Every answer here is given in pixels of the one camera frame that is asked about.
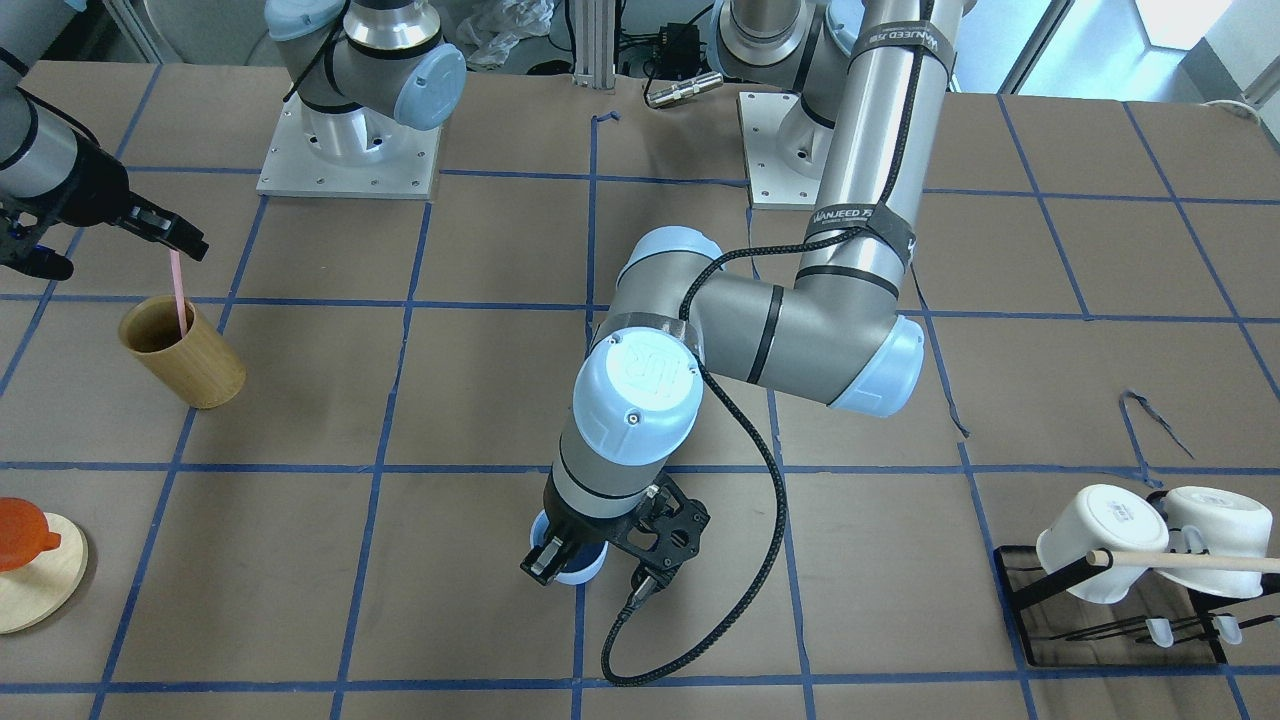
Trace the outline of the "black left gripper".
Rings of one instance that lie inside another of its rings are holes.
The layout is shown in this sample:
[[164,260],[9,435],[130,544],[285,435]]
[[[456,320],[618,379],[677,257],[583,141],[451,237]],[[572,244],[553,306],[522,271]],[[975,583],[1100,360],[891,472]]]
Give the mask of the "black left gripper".
[[637,561],[625,611],[637,611],[663,591],[681,565],[698,556],[710,515],[704,503],[689,498],[666,474],[639,496],[627,512],[594,518],[570,507],[552,480],[544,491],[549,528],[526,553],[520,569],[540,585],[550,584],[584,544],[607,542],[617,555]]

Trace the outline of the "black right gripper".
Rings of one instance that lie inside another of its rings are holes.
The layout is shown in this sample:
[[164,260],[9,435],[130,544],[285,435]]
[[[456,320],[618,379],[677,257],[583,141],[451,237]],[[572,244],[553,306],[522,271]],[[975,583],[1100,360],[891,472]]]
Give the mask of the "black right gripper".
[[74,273],[72,260],[40,243],[58,223],[116,225],[197,263],[209,251],[200,228],[131,192],[125,168],[86,140],[76,142],[70,174],[52,190],[40,195],[3,191],[1,264],[37,279],[69,279]]

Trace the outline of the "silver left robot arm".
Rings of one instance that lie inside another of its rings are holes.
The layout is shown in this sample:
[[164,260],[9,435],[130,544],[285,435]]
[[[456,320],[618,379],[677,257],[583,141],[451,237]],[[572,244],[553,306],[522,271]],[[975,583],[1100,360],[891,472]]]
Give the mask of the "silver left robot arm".
[[909,400],[922,327],[899,314],[969,1],[718,1],[717,69],[815,100],[820,182],[791,287],[736,275],[701,232],[645,233],[573,384],[522,570],[541,584],[612,544],[640,585],[698,552],[708,511],[662,473],[717,374],[852,413]]

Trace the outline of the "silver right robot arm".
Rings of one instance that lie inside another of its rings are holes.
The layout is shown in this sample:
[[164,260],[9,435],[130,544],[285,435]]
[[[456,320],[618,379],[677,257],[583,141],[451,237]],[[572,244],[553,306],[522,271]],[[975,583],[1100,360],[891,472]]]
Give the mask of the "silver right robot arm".
[[65,281],[73,263],[40,243],[47,228],[109,224],[204,260],[204,232],[129,186],[125,168],[78,120],[26,92],[22,79],[84,1],[1,4],[1,263]]

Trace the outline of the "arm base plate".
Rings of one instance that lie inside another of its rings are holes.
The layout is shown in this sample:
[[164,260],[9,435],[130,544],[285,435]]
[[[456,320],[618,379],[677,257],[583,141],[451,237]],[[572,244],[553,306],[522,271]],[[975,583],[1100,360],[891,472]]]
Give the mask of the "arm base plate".
[[791,92],[741,92],[739,118],[751,206],[812,210],[833,131],[812,119],[803,96]]
[[433,199],[442,129],[412,129],[367,108],[284,104],[256,190],[265,196]]

